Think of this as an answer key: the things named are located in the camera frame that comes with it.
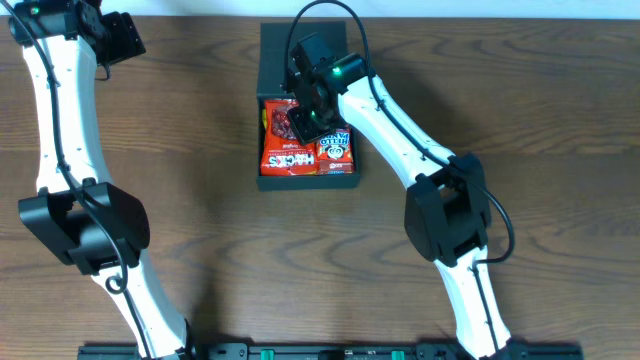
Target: open box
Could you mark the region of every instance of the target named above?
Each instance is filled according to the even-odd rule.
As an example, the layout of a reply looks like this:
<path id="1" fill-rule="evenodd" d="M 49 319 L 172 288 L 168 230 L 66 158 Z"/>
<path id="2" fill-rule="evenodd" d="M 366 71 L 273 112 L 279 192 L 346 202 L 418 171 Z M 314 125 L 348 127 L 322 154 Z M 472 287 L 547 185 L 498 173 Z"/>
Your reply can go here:
<path id="1" fill-rule="evenodd" d="M 262 125 L 262 110 L 264 101 L 268 99 L 293 99 L 292 94 L 286 94 L 280 84 L 284 78 L 282 61 L 284 42 L 291 23 L 263 23 L 260 26 L 260 67 L 258 74 L 258 177 L 257 184 L 260 191 L 272 190 L 306 190 L 306 189 L 346 189 L 358 186 L 360 182 L 360 164 L 358 160 L 357 131 L 351 128 L 351 151 L 353 155 L 354 172 L 340 175 L 305 175 L 305 176 L 262 176 L 260 161 L 264 151 L 265 129 Z M 347 53 L 347 32 L 343 21 L 320 23 L 298 23 L 291 38 L 291 46 L 299 39 L 314 32 L 320 34 L 329 48 L 338 57 Z M 292 59 L 289 67 L 295 69 Z"/>

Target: red snack bag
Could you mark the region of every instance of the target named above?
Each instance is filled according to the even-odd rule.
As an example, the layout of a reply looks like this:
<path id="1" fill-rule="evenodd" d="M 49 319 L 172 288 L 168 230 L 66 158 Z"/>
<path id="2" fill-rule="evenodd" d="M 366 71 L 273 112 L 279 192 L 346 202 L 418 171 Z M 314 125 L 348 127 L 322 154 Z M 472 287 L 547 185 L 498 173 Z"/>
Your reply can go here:
<path id="1" fill-rule="evenodd" d="M 260 173 L 265 176 L 314 175 L 316 156 L 313 144 L 296 140 L 287 111 L 298 106 L 295 100 L 266 100 L 267 115 L 264 152 Z"/>
<path id="2" fill-rule="evenodd" d="M 318 175 L 353 173 L 351 130 L 338 129 L 316 143 Z"/>

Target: wood grain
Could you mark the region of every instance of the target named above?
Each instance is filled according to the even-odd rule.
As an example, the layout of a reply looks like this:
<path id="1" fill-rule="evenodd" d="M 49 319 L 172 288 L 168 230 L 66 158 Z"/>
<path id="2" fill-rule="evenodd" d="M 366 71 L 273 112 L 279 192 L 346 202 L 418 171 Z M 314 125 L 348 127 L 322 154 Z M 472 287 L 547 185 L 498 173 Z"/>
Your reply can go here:
<path id="1" fill-rule="evenodd" d="M 257 191 L 262 21 L 278 20 L 136 18 L 147 54 L 96 83 L 107 163 L 145 204 L 170 298 L 202 340 L 455 337 L 442 281 L 404 233 L 402 186 L 366 141 L 355 190 Z M 36 110 L 0 24 L 0 359 L 129 343 L 104 292 L 20 223 L 16 202 L 34 194 L 38 167 Z M 589 359 L 640 357 L 640 23 L 365 26 L 397 102 L 445 146 L 475 151 L 513 218 L 515 255 L 491 268 L 512 333 L 580 342 Z M 490 235 L 502 251 L 502 224 Z"/>

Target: snack bag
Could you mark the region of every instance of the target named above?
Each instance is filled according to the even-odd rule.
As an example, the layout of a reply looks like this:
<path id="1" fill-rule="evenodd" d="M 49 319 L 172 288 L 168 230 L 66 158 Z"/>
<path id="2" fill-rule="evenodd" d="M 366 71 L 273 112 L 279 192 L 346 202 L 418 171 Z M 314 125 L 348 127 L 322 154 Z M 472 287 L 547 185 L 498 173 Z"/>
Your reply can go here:
<path id="1" fill-rule="evenodd" d="M 314 175 L 317 163 L 314 144 L 302 146 L 291 129 L 287 111 L 295 100 L 266 100 L 264 152 L 260 173 L 264 176 Z"/>
<path id="2" fill-rule="evenodd" d="M 338 129 L 316 143 L 318 175 L 353 173 L 351 130 Z"/>

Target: cable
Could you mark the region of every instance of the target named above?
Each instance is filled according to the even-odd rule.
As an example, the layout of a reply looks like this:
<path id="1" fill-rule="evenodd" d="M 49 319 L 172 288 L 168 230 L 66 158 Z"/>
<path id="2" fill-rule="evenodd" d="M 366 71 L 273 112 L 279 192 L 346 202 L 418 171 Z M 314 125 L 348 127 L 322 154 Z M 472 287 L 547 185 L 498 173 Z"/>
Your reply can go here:
<path id="1" fill-rule="evenodd" d="M 147 343 L 147 337 L 142 331 L 142 324 L 140 324 L 140 318 L 138 317 L 138 312 L 136 308 L 133 306 L 133 300 L 131 299 L 131 294 L 129 290 L 124 291 L 124 299 L 127 301 L 127 307 L 129 308 L 129 312 L 131 313 L 131 317 L 133 318 L 133 322 L 136 324 L 136 329 L 138 329 L 138 334 L 140 335 L 140 341 L 142 341 L 142 347 L 144 347 L 144 352 L 146 357 L 143 359 L 151 358 L 151 352 L 149 351 L 149 345 Z"/>
<path id="2" fill-rule="evenodd" d="M 507 215 L 506 210 L 502 207 L 502 205 L 500 204 L 498 199 L 496 199 L 496 197 L 493 196 L 493 194 L 491 194 L 486 188 L 474 183 L 473 181 L 470 181 L 466 177 L 464 172 L 462 172 L 461 170 L 455 168 L 454 166 L 452 166 L 451 164 L 445 162 L 444 160 L 438 158 L 433 153 L 431 153 L 428 149 L 424 148 L 422 146 L 422 144 L 420 143 L 420 141 L 418 141 L 416 138 L 414 138 L 413 135 L 411 133 L 409 133 L 409 131 L 407 131 L 402 125 L 400 125 L 399 121 L 395 118 L 395 116 L 393 116 L 393 114 L 389 111 L 389 109 L 387 109 L 387 107 L 385 106 L 384 100 L 382 100 L 380 98 L 380 95 L 378 94 L 378 91 L 376 90 L 375 85 L 373 84 L 374 72 L 372 71 L 372 67 L 371 67 L 371 57 L 370 57 L 370 53 L 369 53 L 369 42 L 367 40 L 366 31 L 364 30 L 364 26 L 362 25 L 362 21 L 360 21 L 360 18 L 358 17 L 358 15 L 349 6 L 347 6 L 346 4 L 344 4 L 344 3 L 340 2 L 340 1 L 336 1 L 336 0 L 316 0 L 316 1 L 313 1 L 313 2 L 309 3 L 307 6 L 303 7 L 302 10 L 300 10 L 298 15 L 296 15 L 295 19 L 291 23 L 291 28 L 289 28 L 289 34 L 287 35 L 287 42 L 286 42 L 285 48 L 284 48 L 284 81 L 283 81 L 283 88 L 285 88 L 285 89 L 287 88 L 287 74 L 288 74 L 288 70 L 289 70 L 288 69 L 288 64 L 289 64 L 289 61 L 288 61 L 289 60 L 289 46 L 291 45 L 291 37 L 293 36 L 293 30 L 295 29 L 296 24 L 300 20 L 300 17 L 302 17 L 302 15 L 305 12 L 307 10 L 309 10 L 310 8 L 312 8 L 312 7 L 316 6 L 316 5 L 319 5 L 319 4 L 334 4 L 334 5 L 338 5 L 338 6 L 342 7 L 343 9 L 345 9 L 347 12 L 349 12 L 349 14 L 351 14 L 353 19 L 355 20 L 356 24 L 358 25 L 358 29 L 360 29 L 360 35 L 362 36 L 362 43 L 363 43 L 363 46 L 364 46 L 364 54 L 365 54 L 365 63 L 366 63 L 366 67 L 367 67 L 367 78 L 369 80 L 369 88 L 371 89 L 371 94 L 373 95 L 374 100 L 378 104 L 378 107 L 387 116 L 387 118 L 389 118 L 391 123 L 393 123 L 393 125 L 402 133 L 402 135 L 404 135 L 409 140 L 409 142 L 411 142 L 411 144 L 413 144 L 413 146 L 415 146 L 422 153 L 422 155 L 424 157 L 426 157 L 427 159 L 429 159 L 429 160 L 433 161 L 434 163 L 440 165 L 442 168 L 444 168 L 447 171 L 449 171 L 452 175 L 465 180 L 468 184 L 470 184 L 471 186 L 473 186 L 474 188 L 479 190 L 493 204 L 493 206 L 496 208 L 496 210 L 498 211 L 498 213 L 502 217 L 502 220 L 504 220 L 505 226 L 507 228 L 507 233 L 509 234 L 509 245 L 508 245 L 507 251 L 503 255 L 501 255 L 501 256 L 499 256 L 497 258 L 494 258 L 494 259 L 478 260 L 477 264 L 497 264 L 497 263 L 501 263 L 501 262 L 506 261 L 511 256 L 511 254 L 513 253 L 513 250 L 515 248 L 515 241 L 516 241 L 515 240 L 515 232 L 513 230 L 513 224 L 511 223 L 511 219 L 509 218 L 509 215 Z"/>
<path id="3" fill-rule="evenodd" d="M 40 55 L 40 59 L 42 60 L 42 65 L 47 73 L 47 82 L 49 83 L 49 91 L 51 93 L 51 117 L 53 119 L 53 144 L 56 152 L 56 160 L 58 161 L 57 170 L 60 171 L 62 177 L 65 182 L 69 186 L 69 191 L 73 194 L 73 197 L 76 201 L 82 206 L 82 208 L 86 211 L 89 218 L 98 226 L 98 228 L 104 233 L 107 237 L 113 250 L 116 253 L 116 257 L 118 258 L 118 262 L 120 262 L 120 271 L 121 276 L 112 275 L 110 276 L 106 282 L 105 287 L 110 294 L 118 295 L 122 294 L 127 289 L 127 284 L 129 280 L 129 273 L 127 269 L 127 265 L 123 261 L 122 254 L 120 253 L 120 249 L 118 248 L 118 244 L 111 237 L 109 231 L 104 227 L 100 219 L 98 218 L 98 214 L 96 211 L 89 206 L 87 201 L 84 198 L 83 190 L 75 187 L 73 184 L 73 180 L 71 179 L 71 174 L 69 174 L 69 165 L 64 160 L 64 153 L 62 151 L 62 137 L 60 134 L 60 105 L 58 103 L 58 81 L 56 80 L 55 73 L 53 72 L 53 67 L 49 62 L 49 59 L 44 53 L 44 50 L 36 40 L 35 36 L 31 32 L 31 29 L 27 27 L 27 25 L 18 17 L 18 15 L 13 10 L 13 7 L 6 1 L 0 0 L 2 5 L 7 12 L 13 17 L 14 21 L 22 28 L 22 30 L 27 34 L 27 37 L 33 44 L 33 47 Z M 114 288 L 112 283 L 115 283 L 118 287 Z"/>

